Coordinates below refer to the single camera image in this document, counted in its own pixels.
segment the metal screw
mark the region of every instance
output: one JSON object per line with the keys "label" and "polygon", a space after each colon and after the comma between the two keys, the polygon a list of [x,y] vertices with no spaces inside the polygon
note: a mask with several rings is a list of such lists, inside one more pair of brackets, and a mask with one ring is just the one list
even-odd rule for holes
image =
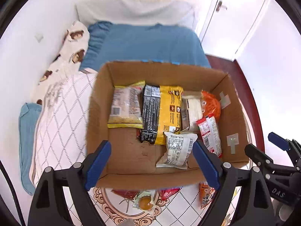
{"label": "metal screw", "polygon": [[73,167],[74,168],[80,168],[81,165],[82,164],[80,162],[76,162],[76,163],[73,164]]}
{"label": "metal screw", "polygon": [[223,166],[225,168],[230,168],[231,167],[231,164],[229,162],[224,162]]}
{"label": "metal screw", "polygon": [[254,172],[259,172],[260,169],[258,167],[253,167]]}
{"label": "metal screw", "polygon": [[50,172],[51,169],[52,169],[51,167],[46,167],[44,171],[45,171],[45,172]]}

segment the ornate brown floral pattern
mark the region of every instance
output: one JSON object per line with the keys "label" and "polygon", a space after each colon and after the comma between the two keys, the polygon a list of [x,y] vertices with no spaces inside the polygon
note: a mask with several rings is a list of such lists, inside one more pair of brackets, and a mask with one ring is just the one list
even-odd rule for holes
{"label": "ornate brown floral pattern", "polygon": [[101,204],[102,210],[109,216],[109,218],[111,218],[114,221],[115,224],[119,224],[123,220],[131,218],[135,222],[136,226],[150,225],[156,219],[156,216],[158,216],[161,213],[161,207],[164,207],[167,203],[169,203],[169,199],[163,201],[159,197],[159,193],[156,191],[154,195],[154,202],[156,204],[156,208],[153,215],[150,215],[144,211],[142,211],[139,214],[130,215],[118,210],[110,202],[105,188],[94,188],[93,197],[97,202]]}

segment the red brown floor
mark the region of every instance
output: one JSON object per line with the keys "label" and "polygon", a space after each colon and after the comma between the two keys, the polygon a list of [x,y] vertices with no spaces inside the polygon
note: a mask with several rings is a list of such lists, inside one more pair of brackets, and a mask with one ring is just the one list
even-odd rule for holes
{"label": "red brown floor", "polygon": [[231,62],[226,59],[221,59],[209,55],[207,55],[207,58],[213,69],[219,69],[230,74],[232,81],[234,82],[234,85],[237,89],[238,96],[247,112],[247,115],[253,127],[256,145],[261,151],[264,152],[263,133],[258,110],[249,84],[246,81],[246,78],[239,64],[236,60],[234,60],[234,62]]}

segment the snack package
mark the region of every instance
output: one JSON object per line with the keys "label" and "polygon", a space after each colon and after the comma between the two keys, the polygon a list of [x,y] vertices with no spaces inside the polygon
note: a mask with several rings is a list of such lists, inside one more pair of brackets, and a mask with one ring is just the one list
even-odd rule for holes
{"label": "snack package", "polygon": [[159,194],[162,200],[167,200],[170,196],[180,191],[180,188],[160,189]]}
{"label": "snack package", "polygon": [[197,96],[183,96],[181,104],[182,128],[185,131],[199,130],[197,120],[203,118],[201,100]]}
{"label": "snack package", "polygon": [[141,143],[165,145],[163,132],[180,132],[181,95],[179,86],[146,85],[143,94]]}
{"label": "snack package", "polygon": [[175,167],[186,170],[193,143],[198,138],[197,134],[174,134],[170,132],[164,132],[164,134],[166,135],[167,151],[157,162],[156,167]]}
{"label": "snack package", "polygon": [[222,147],[214,115],[209,114],[208,116],[198,120],[197,124],[200,128],[206,148],[220,158],[222,156]]}
{"label": "snack package", "polygon": [[139,193],[139,191],[118,190],[118,189],[112,189],[111,191],[114,194],[120,195],[121,197],[130,200],[134,200],[135,196]]}
{"label": "snack package", "polygon": [[154,203],[151,192],[143,191],[139,193],[138,197],[134,201],[133,207],[143,210],[152,215],[155,212],[156,205]]}
{"label": "snack package", "polygon": [[202,91],[201,105],[204,117],[213,114],[215,121],[219,122],[221,104],[213,94]]}
{"label": "snack package", "polygon": [[144,86],[144,81],[127,87],[115,86],[108,128],[143,127],[138,95]]}
{"label": "snack package", "polygon": [[210,187],[207,182],[200,183],[200,203],[201,209],[207,206],[215,196],[215,189]]}

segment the cartoon bear print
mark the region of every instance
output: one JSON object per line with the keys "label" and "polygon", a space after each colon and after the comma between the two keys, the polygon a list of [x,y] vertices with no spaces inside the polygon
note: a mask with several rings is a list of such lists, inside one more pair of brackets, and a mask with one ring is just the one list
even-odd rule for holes
{"label": "cartoon bear print", "polygon": [[84,31],[80,30],[80,31],[74,31],[70,33],[70,37],[72,40],[78,40],[81,39],[84,35]]}
{"label": "cartoon bear print", "polygon": [[84,58],[84,53],[85,50],[81,49],[78,52],[76,52],[73,56],[72,56],[72,62],[73,63],[77,63],[77,62],[82,62],[82,59]]}
{"label": "cartoon bear print", "polygon": [[45,81],[46,79],[48,79],[48,77],[52,74],[52,70],[47,70],[45,71],[44,75],[41,77],[40,82]]}

